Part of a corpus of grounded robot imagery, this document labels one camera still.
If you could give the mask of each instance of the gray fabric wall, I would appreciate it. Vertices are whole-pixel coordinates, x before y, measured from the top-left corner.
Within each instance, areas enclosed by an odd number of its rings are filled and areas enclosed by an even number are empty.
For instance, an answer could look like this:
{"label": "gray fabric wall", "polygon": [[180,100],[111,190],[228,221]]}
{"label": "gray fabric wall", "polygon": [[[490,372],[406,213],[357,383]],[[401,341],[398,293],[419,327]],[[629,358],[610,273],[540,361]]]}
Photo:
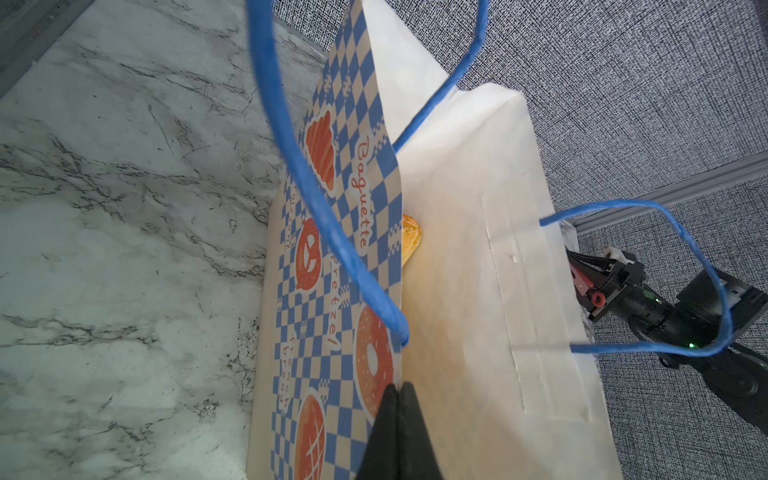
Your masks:
{"label": "gray fabric wall", "polygon": [[[475,2],[389,3],[446,70],[458,64]],[[276,0],[274,11],[328,48],[345,8]],[[768,150],[767,51],[753,0],[492,0],[485,48],[462,85],[493,81],[526,94],[564,209]]]}
{"label": "gray fabric wall", "polygon": [[[768,291],[768,177],[670,208],[721,270]],[[701,270],[655,212],[579,236],[584,253],[607,246],[637,254],[648,283],[670,301]],[[594,326],[598,342],[634,341],[616,317]],[[768,354],[768,318],[740,342]],[[768,438],[746,424],[691,368],[665,369],[652,355],[598,358],[614,440],[626,478],[766,480]]]}
{"label": "gray fabric wall", "polygon": [[[475,24],[475,2],[387,0],[451,71]],[[345,0],[276,0],[275,14],[328,48]],[[488,39],[468,77],[522,90],[555,208],[634,197],[768,150],[768,43],[763,0],[494,1]],[[673,208],[715,264],[768,290],[768,180]],[[655,214],[580,238],[582,250],[636,253],[673,299],[699,271]],[[768,320],[743,342],[768,353]],[[600,341],[632,340],[616,319]],[[700,377],[652,356],[600,359],[627,478],[768,479],[768,442]]]}

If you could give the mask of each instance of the red bread sticker print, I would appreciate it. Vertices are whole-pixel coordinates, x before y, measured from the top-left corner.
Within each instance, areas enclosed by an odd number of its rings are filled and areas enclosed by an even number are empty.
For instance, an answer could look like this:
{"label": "red bread sticker print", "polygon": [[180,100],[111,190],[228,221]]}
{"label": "red bread sticker print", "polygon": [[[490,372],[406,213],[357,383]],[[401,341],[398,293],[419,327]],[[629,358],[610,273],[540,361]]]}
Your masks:
{"label": "red bread sticker print", "polygon": [[293,477],[319,480],[326,457],[326,422],[323,404],[315,389],[308,389],[296,426],[296,452]]}
{"label": "red bread sticker print", "polygon": [[323,270],[320,231],[313,218],[304,220],[296,245],[296,288],[309,291],[315,287]]}
{"label": "red bread sticker print", "polygon": [[336,179],[336,153],[333,151],[330,111],[310,124],[306,129],[304,143],[320,183],[326,190],[333,192],[333,181]]}
{"label": "red bread sticker print", "polygon": [[372,422],[379,411],[384,388],[393,382],[392,347],[384,323],[366,307],[355,333],[355,381],[360,403]]}

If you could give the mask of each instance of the paper bag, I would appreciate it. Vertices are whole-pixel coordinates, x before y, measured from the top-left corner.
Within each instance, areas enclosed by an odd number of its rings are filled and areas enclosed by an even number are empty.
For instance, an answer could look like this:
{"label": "paper bag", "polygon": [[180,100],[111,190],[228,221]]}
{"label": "paper bag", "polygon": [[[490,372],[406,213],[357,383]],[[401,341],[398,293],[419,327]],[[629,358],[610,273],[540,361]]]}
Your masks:
{"label": "paper bag", "polygon": [[[409,320],[401,352],[291,177],[270,211],[248,476],[354,478],[383,386],[414,383],[445,478],[620,478],[525,99],[447,78],[383,0],[353,0],[299,145]],[[421,247],[401,270],[402,214]]]}

